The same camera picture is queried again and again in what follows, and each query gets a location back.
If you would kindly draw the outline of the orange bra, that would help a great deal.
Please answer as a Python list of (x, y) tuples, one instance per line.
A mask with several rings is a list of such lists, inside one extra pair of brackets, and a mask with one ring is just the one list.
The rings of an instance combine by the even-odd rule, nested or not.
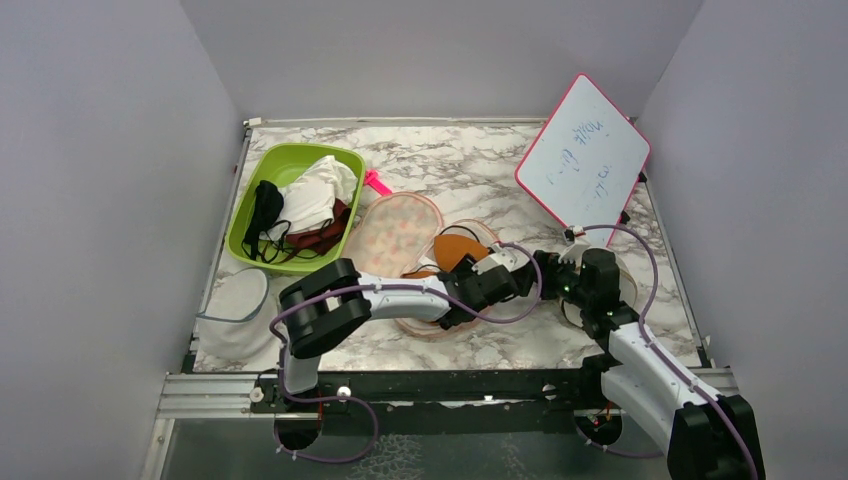
[(473, 267), (490, 254), (490, 249), (480, 241), (479, 236), (471, 229), (458, 226), (470, 236), (459, 233), (448, 233), (450, 227), (437, 235), (433, 243), (435, 262), (425, 263), (412, 271), (405, 272), (402, 278), (419, 279), (438, 273), (462, 276), (473, 273)]

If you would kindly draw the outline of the peach patterned mesh laundry bag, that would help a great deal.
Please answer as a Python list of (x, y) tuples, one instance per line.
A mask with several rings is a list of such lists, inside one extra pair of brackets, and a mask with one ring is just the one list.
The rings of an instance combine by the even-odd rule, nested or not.
[[(470, 236), (458, 226), (473, 230), (488, 248), (499, 244), (493, 232), (480, 222), (469, 220), (445, 226), (440, 211), (430, 200), (418, 194), (395, 193), (378, 199), (368, 208), (350, 234), (342, 258), (352, 260), (360, 272), (402, 278), (405, 272), (435, 262), (434, 239), (446, 228), (450, 227), (448, 233)], [(448, 331), (418, 319), (400, 318), (395, 321), (410, 333)]]

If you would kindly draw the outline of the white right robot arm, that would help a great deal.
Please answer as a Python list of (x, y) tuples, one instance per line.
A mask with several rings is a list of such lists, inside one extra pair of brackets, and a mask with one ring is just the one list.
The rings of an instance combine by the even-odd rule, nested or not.
[(588, 248), (579, 259), (536, 251), (541, 296), (556, 299), (602, 349), (582, 361), (579, 398), (623, 409), (660, 448), (674, 479), (762, 479), (755, 415), (739, 394), (726, 395), (658, 342), (622, 291), (614, 253)]

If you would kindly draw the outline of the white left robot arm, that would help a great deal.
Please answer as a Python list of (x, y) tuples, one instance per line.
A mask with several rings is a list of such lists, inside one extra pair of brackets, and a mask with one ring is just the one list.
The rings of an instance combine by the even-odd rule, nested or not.
[(497, 264), (481, 273), (437, 273), (385, 278), (360, 272), (352, 260), (333, 261), (284, 289), (281, 313), (269, 329), (282, 342), (276, 396), (298, 411), (313, 401), (321, 357), (368, 321), (410, 318), (449, 330), (514, 297), (540, 295), (535, 260), (512, 269)]

